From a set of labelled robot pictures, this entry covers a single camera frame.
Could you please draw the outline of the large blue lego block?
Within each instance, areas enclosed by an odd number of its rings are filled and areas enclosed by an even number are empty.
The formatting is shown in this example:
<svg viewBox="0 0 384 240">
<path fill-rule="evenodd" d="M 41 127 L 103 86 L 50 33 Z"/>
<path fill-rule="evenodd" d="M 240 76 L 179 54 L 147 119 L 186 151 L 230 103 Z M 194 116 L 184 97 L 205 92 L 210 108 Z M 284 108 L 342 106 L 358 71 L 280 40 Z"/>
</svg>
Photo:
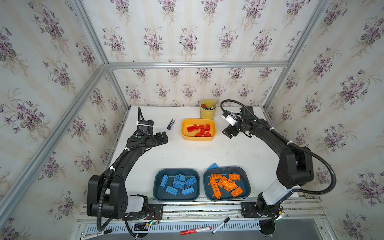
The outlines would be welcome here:
<svg viewBox="0 0 384 240">
<path fill-rule="evenodd" d="M 191 187 L 192 185 L 194 185 L 195 183 L 197 183 L 197 179 L 195 176 L 189 178 L 188 180 L 185 181 L 185 185 L 187 188 Z"/>
</svg>

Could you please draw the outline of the long orange lego plate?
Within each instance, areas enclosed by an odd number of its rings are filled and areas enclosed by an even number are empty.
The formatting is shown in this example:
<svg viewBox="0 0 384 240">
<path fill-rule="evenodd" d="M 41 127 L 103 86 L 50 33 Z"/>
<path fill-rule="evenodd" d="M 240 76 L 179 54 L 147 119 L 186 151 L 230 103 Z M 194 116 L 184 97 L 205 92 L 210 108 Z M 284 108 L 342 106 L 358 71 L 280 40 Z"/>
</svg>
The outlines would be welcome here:
<svg viewBox="0 0 384 240">
<path fill-rule="evenodd" d="M 217 200 L 220 200 L 222 196 L 222 192 L 220 191 L 220 188 L 218 186 L 216 179 L 210 178 L 209 185 L 212 187 L 212 190 L 214 192 L 213 197 L 215 197 Z"/>
</svg>

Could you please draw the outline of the blue sloped lego brick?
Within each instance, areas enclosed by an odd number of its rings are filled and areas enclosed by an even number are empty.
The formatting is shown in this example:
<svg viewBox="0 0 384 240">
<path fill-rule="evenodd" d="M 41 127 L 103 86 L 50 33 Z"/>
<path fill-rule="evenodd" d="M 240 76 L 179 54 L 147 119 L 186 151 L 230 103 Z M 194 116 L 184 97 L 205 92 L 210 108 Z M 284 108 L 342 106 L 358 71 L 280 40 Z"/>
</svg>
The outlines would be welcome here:
<svg viewBox="0 0 384 240">
<path fill-rule="evenodd" d="M 185 177 L 184 175 L 182 175 L 182 174 L 178 174 L 178 175 L 176 175 L 176 176 L 174 177 L 174 180 L 175 180 L 175 181 L 179 181 L 179 182 L 184 182 L 185 179 L 186 179 L 186 177 Z"/>
</svg>

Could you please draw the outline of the orange curved lego piece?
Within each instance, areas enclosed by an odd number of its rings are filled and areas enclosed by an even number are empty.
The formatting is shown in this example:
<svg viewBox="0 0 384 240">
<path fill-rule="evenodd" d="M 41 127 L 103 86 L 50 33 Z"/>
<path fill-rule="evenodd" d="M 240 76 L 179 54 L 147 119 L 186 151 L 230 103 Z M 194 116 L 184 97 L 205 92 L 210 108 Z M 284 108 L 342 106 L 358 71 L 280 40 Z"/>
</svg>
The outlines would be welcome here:
<svg viewBox="0 0 384 240">
<path fill-rule="evenodd" d="M 234 189 L 236 189 L 238 187 L 238 185 L 234 182 L 234 181 L 229 181 L 229 180 L 225 180 L 223 182 L 223 185 L 224 185 L 224 189 L 227 191 L 227 192 L 230 192 Z"/>
</svg>

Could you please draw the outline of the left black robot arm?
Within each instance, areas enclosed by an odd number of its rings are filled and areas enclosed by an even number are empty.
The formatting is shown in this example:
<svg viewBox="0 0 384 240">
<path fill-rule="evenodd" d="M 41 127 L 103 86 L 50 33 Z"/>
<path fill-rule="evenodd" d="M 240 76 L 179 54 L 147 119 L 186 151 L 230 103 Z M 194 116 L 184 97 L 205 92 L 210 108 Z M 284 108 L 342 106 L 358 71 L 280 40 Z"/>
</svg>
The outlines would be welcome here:
<svg viewBox="0 0 384 240">
<path fill-rule="evenodd" d="M 87 215 L 96 217 L 97 231 L 102 232 L 114 219 L 126 216 L 129 197 L 126 179 L 137 160 L 146 152 L 168 143 L 166 132 L 154 133 L 153 120 L 145 120 L 138 108 L 138 122 L 134 133 L 108 170 L 93 175 L 88 182 Z"/>
</svg>

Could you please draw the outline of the orange lego brick pair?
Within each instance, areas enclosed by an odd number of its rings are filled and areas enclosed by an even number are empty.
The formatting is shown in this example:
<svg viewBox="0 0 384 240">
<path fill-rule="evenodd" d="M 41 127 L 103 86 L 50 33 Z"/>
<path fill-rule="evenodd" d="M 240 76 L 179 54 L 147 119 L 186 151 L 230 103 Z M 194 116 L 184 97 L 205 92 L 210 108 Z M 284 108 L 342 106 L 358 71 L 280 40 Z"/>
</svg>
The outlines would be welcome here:
<svg viewBox="0 0 384 240">
<path fill-rule="evenodd" d="M 229 180 L 231 180 L 231 181 L 240 181 L 241 180 L 241 176 L 237 175 L 237 174 L 229 174 Z"/>
</svg>

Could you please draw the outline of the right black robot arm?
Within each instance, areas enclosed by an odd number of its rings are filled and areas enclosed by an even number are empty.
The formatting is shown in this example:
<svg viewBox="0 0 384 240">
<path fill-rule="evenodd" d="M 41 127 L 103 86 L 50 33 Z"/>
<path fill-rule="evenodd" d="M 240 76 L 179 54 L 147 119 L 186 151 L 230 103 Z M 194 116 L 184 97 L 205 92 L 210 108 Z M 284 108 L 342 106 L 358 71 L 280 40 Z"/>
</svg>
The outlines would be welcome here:
<svg viewBox="0 0 384 240">
<path fill-rule="evenodd" d="M 282 202 L 294 193 L 325 195 L 330 193 L 337 183 L 337 176 L 331 165 L 307 147 L 300 147 L 279 134 L 268 121 L 259 118 L 252 106 L 246 106 L 235 100 L 224 100 L 220 104 L 223 119 L 228 126 L 222 133 L 229 139 L 244 133 L 262 140 L 279 157 L 276 180 L 258 195 L 256 209 L 260 216 L 267 216 L 279 208 Z M 317 159 L 330 174 L 331 181 L 324 190 L 310 191 L 302 186 L 313 181 L 315 174 L 313 160 Z"/>
</svg>

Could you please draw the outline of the orange lego top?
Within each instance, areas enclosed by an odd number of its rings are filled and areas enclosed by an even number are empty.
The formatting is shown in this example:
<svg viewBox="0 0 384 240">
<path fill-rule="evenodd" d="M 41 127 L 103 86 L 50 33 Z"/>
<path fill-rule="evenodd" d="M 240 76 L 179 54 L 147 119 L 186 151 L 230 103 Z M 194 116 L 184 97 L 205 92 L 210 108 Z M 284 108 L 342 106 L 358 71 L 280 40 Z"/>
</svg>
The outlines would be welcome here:
<svg viewBox="0 0 384 240">
<path fill-rule="evenodd" d="M 237 198 L 238 196 L 240 196 L 242 193 L 243 193 L 243 189 L 241 187 L 237 187 L 236 189 L 232 190 L 231 191 L 231 195 L 233 198 Z"/>
</svg>

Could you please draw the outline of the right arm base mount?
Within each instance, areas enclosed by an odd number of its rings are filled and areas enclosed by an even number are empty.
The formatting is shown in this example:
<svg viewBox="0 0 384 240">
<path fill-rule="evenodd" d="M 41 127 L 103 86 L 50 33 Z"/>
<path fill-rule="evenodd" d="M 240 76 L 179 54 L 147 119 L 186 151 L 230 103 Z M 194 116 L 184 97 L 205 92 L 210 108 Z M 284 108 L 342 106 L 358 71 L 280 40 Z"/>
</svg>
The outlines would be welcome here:
<svg viewBox="0 0 384 240">
<path fill-rule="evenodd" d="M 241 202 L 241 207 L 244 218 L 271 218 L 276 220 L 284 210 L 280 202 L 268 205 L 262 193 L 258 195 L 255 202 Z"/>
</svg>

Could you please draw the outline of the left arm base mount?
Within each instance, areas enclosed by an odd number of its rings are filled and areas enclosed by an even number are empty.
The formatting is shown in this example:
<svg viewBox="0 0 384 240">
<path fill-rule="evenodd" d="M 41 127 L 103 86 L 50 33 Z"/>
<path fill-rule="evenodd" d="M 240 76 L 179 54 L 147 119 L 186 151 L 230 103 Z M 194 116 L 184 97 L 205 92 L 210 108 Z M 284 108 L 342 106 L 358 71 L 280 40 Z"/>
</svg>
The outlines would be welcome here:
<svg viewBox="0 0 384 240">
<path fill-rule="evenodd" d="M 163 218 L 164 205 L 150 203 L 143 195 L 128 196 L 128 206 L 123 219 L 127 221 L 159 221 Z"/>
</svg>

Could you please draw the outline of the blue long lego brick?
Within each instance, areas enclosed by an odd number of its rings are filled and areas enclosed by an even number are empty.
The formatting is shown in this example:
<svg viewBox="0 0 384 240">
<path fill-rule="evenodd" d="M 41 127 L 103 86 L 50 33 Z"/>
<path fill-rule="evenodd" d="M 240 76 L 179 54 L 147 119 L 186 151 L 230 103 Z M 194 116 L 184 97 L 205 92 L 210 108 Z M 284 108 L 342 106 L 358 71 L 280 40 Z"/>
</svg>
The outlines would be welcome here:
<svg viewBox="0 0 384 240">
<path fill-rule="evenodd" d="M 184 182 L 173 181 L 173 188 L 183 190 L 185 188 Z"/>
</svg>

